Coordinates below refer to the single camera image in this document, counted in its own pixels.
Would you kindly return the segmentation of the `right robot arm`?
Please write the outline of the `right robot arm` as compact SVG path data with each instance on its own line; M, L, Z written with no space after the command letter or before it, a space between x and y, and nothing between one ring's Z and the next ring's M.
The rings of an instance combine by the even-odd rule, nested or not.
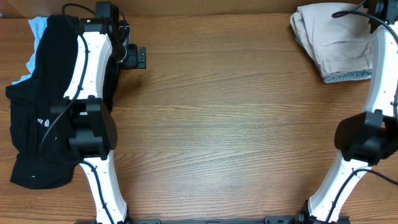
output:
M339 123L335 160L291 223L349 223L339 214L357 183L397 152L397 1L364 1L363 6L374 51L368 98L362 113Z

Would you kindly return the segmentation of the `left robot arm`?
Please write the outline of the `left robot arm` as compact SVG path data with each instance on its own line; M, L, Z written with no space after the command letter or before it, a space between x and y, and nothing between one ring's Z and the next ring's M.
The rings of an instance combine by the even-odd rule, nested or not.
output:
M131 26L113 3L97 2L92 13L74 27L74 71L62 100L50 109L55 120L49 129L65 141L71 163L86 175L96 207L94 222L132 223L114 166L118 132L104 88L121 70L145 69L146 48L130 43Z

